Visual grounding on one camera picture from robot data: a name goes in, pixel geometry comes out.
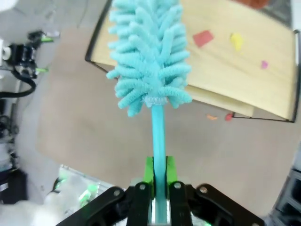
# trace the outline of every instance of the turquoise handle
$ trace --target turquoise handle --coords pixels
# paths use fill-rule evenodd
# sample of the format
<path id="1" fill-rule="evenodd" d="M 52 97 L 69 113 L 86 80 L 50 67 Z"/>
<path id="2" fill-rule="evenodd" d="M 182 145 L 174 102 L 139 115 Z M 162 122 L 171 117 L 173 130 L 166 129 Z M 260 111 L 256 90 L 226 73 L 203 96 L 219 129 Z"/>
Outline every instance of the turquoise handle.
<path id="1" fill-rule="evenodd" d="M 167 223 L 166 202 L 166 153 L 165 153 L 165 126 L 164 107 L 154 105 L 151 108 L 152 138 L 154 150 L 154 173 L 156 180 L 156 224 Z"/>

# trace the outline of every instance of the microfiber bristle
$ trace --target microfiber bristle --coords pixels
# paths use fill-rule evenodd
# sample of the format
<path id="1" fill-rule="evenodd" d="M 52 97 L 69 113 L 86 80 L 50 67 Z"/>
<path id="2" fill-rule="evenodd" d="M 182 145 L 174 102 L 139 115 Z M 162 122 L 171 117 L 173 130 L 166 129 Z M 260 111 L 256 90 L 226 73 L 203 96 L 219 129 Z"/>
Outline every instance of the microfiber bristle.
<path id="1" fill-rule="evenodd" d="M 189 52 L 178 0 L 114 0 L 112 6 L 116 25 L 109 32 L 119 40 L 109 44 L 117 66 L 107 77 L 119 79 L 119 107 L 134 116 L 143 102 L 151 107 L 169 101 L 174 108 L 191 102 L 184 90 L 191 67 L 184 61 Z"/>

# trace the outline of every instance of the red square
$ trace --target red square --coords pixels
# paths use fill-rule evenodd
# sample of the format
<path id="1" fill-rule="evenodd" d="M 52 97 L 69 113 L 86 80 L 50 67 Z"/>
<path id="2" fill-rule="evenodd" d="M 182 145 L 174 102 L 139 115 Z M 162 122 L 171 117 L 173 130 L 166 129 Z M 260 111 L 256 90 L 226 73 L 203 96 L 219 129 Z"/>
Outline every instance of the red square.
<path id="1" fill-rule="evenodd" d="M 214 36 L 210 31 L 203 31 L 193 36 L 194 42 L 198 47 L 206 45 L 208 42 L 214 39 Z"/>

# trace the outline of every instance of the bolt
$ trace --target bolt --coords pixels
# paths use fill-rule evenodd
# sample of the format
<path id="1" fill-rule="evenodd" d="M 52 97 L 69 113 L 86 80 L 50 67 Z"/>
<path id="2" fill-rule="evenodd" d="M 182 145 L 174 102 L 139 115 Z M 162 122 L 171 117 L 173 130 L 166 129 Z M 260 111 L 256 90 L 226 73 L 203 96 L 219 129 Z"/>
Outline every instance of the bolt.
<path id="1" fill-rule="evenodd" d="M 140 188 L 140 190 L 144 190 L 145 189 L 145 185 L 140 185 L 139 188 Z"/>
<path id="2" fill-rule="evenodd" d="M 177 183 L 174 184 L 174 187 L 176 189 L 180 189 L 181 188 L 181 184 L 179 182 L 177 182 Z"/>
<path id="3" fill-rule="evenodd" d="M 205 188 L 205 187 L 200 187 L 199 191 L 203 194 L 207 193 L 208 192 L 208 189 Z"/>
<path id="4" fill-rule="evenodd" d="M 120 190 L 116 190 L 115 192 L 114 192 L 114 196 L 118 196 L 120 194 Z"/>

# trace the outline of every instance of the white label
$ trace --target white label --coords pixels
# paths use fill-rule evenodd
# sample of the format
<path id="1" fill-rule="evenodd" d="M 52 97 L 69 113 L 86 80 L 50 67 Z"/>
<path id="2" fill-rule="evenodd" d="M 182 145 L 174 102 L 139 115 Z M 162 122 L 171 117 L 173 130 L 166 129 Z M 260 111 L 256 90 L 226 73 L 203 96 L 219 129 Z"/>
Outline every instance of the white label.
<path id="1" fill-rule="evenodd" d="M 0 192 L 3 192 L 5 189 L 8 189 L 8 183 L 0 185 Z"/>

